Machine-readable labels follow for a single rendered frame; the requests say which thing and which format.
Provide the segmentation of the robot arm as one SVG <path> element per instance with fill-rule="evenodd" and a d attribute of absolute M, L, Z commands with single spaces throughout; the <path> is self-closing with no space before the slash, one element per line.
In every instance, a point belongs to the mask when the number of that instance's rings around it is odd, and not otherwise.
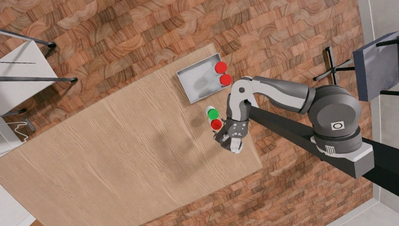
<path fill-rule="evenodd" d="M 267 97 L 274 107 L 305 115 L 312 123 L 311 142 L 328 156 L 357 161 L 373 150 L 362 142 L 358 120 L 362 114 L 360 102 L 338 85 L 312 88 L 292 81 L 262 76 L 244 76 L 236 81 L 227 98 L 223 147 L 234 154 L 243 148 L 248 133 L 252 94 Z M 314 125 L 314 126 L 313 126 Z"/>

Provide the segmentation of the green-capped bottle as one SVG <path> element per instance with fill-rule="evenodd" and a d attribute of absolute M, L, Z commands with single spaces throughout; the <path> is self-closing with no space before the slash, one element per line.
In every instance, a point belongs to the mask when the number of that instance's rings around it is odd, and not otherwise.
<path fill-rule="evenodd" d="M 212 106 L 208 106 L 208 107 L 206 108 L 205 112 L 206 112 L 207 116 L 208 116 L 210 119 L 212 119 L 212 120 L 217 119 L 218 116 L 219 116 L 218 111 L 217 111 L 214 107 L 212 107 Z"/>

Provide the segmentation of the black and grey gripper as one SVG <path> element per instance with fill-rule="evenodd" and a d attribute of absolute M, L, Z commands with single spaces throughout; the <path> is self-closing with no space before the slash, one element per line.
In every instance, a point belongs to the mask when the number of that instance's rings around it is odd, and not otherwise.
<path fill-rule="evenodd" d="M 225 129 L 225 122 L 226 122 L 226 120 L 224 120 L 224 119 L 222 118 L 221 121 L 224 122 L 223 127 L 220 129 L 220 131 L 219 131 L 218 133 L 217 133 L 216 131 L 213 130 L 213 132 L 215 133 L 215 135 L 213 136 L 213 139 L 216 140 L 216 141 L 218 141 L 218 143 L 221 144 L 221 147 L 224 148 L 223 145 L 222 145 L 222 143 L 223 143 L 222 139 L 223 139 L 224 134 L 227 135 L 228 132 L 227 132 L 226 129 Z M 226 149 L 226 148 L 224 148 L 224 149 Z M 228 150 L 228 149 L 226 149 L 226 150 Z"/>

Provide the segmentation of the white bottle with red cap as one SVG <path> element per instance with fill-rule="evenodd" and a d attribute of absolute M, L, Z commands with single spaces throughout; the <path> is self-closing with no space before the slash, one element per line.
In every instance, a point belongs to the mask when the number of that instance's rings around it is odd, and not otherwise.
<path fill-rule="evenodd" d="M 215 120 L 212 120 L 212 119 L 209 118 L 209 119 L 208 119 L 208 122 L 210 123 L 211 127 L 212 127 L 213 129 L 215 129 L 215 130 L 220 129 L 221 126 L 222 126 L 222 123 L 219 121 L 218 118 L 215 119 Z"/>
<path fill-rule="evenodd" d="M 228 74 L 222 74 L 217 76 L 216 82 L 218 85 L 229 85 L 231 83 L 231 76 Z"/>
<path fill-rule="evenodd" d="M 224 73 L 227 69 L 227 65 L 225 62 L 218 62 L 215 65 L 212 66 L 212 73 L 217 75 L 220 73 Z"/>

